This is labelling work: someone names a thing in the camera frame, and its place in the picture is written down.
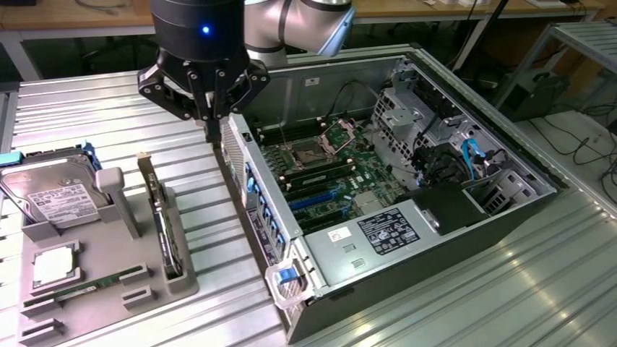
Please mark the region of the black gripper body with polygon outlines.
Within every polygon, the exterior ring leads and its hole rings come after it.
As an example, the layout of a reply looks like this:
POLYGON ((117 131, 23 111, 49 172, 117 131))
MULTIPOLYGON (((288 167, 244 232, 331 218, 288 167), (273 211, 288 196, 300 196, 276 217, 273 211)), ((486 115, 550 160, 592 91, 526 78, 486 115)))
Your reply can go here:
POLYGON ((203 91, 224 95, 249 92, 244 9, 243 1, 151 2, 159 57, 149 69, 149 82, 161 83, 167 77, 188 91, 191 67, 203 91))

